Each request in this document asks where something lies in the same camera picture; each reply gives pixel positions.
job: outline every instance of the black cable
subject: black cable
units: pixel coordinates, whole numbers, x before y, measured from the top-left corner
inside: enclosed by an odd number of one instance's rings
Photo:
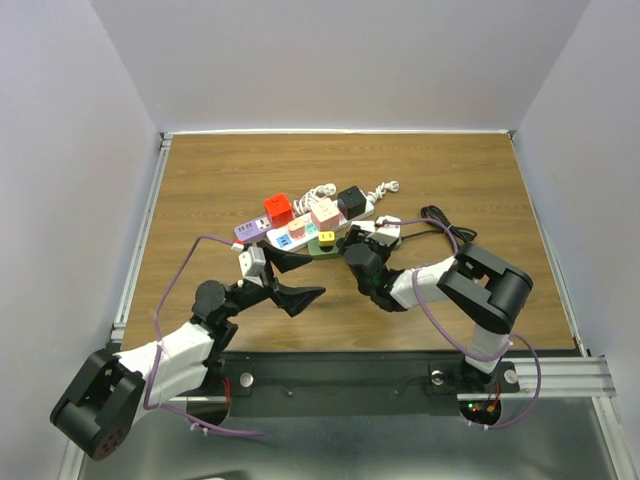
[[[449,221],[447,216],[444,214],[444,212],[440,210],[440,208],[436,207],[435,205],[428,205],[426,207],[422,207],[420,209],[420,216],[422,218],[432,218],[434,220],[438,220],[440,223],[442,223],[446,227],[447,230],[451,232],[451,234],[455,237],[456,241],[458,242],[462,242],[462,243],[472,242],[476,238],[476,236],[478,236],[478,232],[476,232],[475,230],[472,230],[467,227],[458,227],[455,225],[451,225],[451,222]],[[401,239],[404,241],[409,238],[418,237],[420,235],[431,235],[433,233],[444,233],[444,230],[442,228],[434,226],[433,229],[431,230],[424,230],[422,232],[405,235],[404,237],[401,237]]]
[[[422,232],[405,235],[404,237],[400,237],[400,239],[404,242],[408,238],[419,237],[420,235],[431,235],[432,233],[442,233],[442,230],[423,230]]]
[[[438,207],[436,207],[435,205],[422,207],[420,209],[420,216],[422,218],[433,218],[434,220],[438,220],[447,228],[447,230],[451,232],[451,234],[457,240],[460,240],[462,243],[473,242],[475,238],[478,236],[478,232],[476,232],[475,230],[472,230],[467,227],[458,227],[458,226],[452,225],[449,219],[447,218],[447,216],[444,214],[444,212],[440,210]],[[443,229],[439,227],[435,227],[435,228],[437,231],[444,233]]]

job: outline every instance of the white cable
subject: white cable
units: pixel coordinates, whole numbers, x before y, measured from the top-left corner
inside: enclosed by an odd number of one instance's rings
[[[316,188],[312,188],[305,193],[300,200],[293,201],[293,211],[296,214],[296,217],[309,213],[311,211],[312,203],[317,202],[321,198],[335,195],[335,193],[336,186],[333,183],[318,185]]]
[[[367,200],[369,200],[372,204],[376,203],[378,200],[385,196],[387,190],[395,193],[400,190],[400,184],[395,180],[391,180],[387,183],[382,182],[376,187],[375,191],[367,193]]]

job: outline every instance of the purple cable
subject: purple cable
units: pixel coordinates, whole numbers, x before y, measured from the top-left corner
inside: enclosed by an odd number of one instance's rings
[[[162,357],[162,332],[160,331],[158,316],[160,314],[160,310],[162,309],[162,306],[164,305],[165,300],[167,299],[167,297],[169,296],[169,293],[171,292],[171,289],[173,288],[175,283],[178,281],[180,274],[182,273],[184,268],[187,266],[187,263],[189,263],[189,260],[191,259],[193,252],[195,252],[196,247],[198,246],[198,244],[200,243],[200,240],[202,239],[215,240],[216,242],[220,242],[229,246],[233,245],[233,242],[230,242],[229,240],[225,240],[224,238],[217,237],[216,235],[199,235],[198,238],[196,238],[196,241],[193,242],[193,246],[191,247],[191,250],[189,250],[189,253],[185,257],[184,261],[182,262],[182,265],[180,265],[180,268],[178,268],[178,271],[173,276],[173,278],[171,279],[171,282],[169,282],[169,285],[167,286],[166,290],[162,294],[162,297],[160,298],[160,301],[158,302],[158,306],[156,307],[156,310],[153,312],[153,317],[152,317],[153,328],[155,329],[156,341],[158,342],[158,345],[156,347],[156,356],[153,359],[153,367],[151,368],[151,372],[149,373],[149,383],[144,394],[144,401],[142,403],[142,406],[144,407],[145,410],[154,410],[157,408],[163,408],[165,410],[169,410],[170,412],[177,413],[178,415],[185,417],[187,420],[194,422],[195,428],[206,433],[212,433],[214,435],[221,435],[221,436],[227,436],[227,437],[258,437],[258,436],[264,435],[264,432],[260,432],[256,430],[230,430],[228,428],[219,427],[218,425],[214,425],[212,423],[205,422],[204,420],[200,420],[199,418],[194,417],[193,415],[190,415],[189,413],[179,408],[176,408],[172,405],[162,405],[160,403],[151,405],[149,403],[149,400],[151,398],[151,390],[153,388],[153,384],[156,381],[156,375],[158,374],[158,367],[160,366],[160,358]]]
[[[418,273],[420,272],[420,269],[424,266],[426,265],[422,265],[416,268],[411,274],[411,285],[413,286],[413,293],[415,294],[416,299],[420,304],[420,308],[422,308],[422,311],[429,318],[429,320],[431,320],[431,323],[433,324],[433,326],[436,327],[436,330],[440,332],[440,334],[447,340],[447,342],[449,342],[451,345],[453,345],[458,350],[460,350],[460,352],[462,352],[465,356],[469,358],[473,358],[474,360],[477,360],[479,362],[492,362],[502,357],[505,353],[507,353],[507,350],[509,350],[510,348],[509,343],[507,343],[501,350],[499,350],[494,355],[482,355],[481,353],[475,353],[467,350],[466,348],[464,348],[464,346],[458,343],[458,341],[455,338],[449,335],[449,332],[447,332],[444,329],[444,327],[440,325],[438,320],[436,320],[436,317],[433,315],[433,313],[431,313],[431,310],[429,310],[429,307],[427,307],[427,303],[424,301],[424,297],[422,296],[422,292],[420,291],[420,287],[418,286]]]
[[[510,335],[510,338],[514,338],[514,337],[520,340],[522,343],[524,343],[529,349],[529,351],[531,352],[531,355],[533,356],[533,361],[536,364],[536,373],[538,376],[538,381],[536,383],[536,391],[533,394],[533,399],[531,399],[531,402],[529,403],[529,405],[527,405],[527,408],[525,408],[520,415],[512,418],[511,420],[507,420],[506,422],[501,423],[500,425],[486,425],[487,430],[502,430],[503,428],[510,427],[512,425],[515,425],[519,421],[524,420],[531,413],[531,411],[533,410],[533,407],[536,406],[536,403],[538,403],[538,400],[540,399],[540,390],[542,389],[542,367],[540,366],[540,358],[538,358],[538,354],[533,348],[533,345],[531,345],[526,338],[524,338],[522,335],[518,333],[512,333]]]

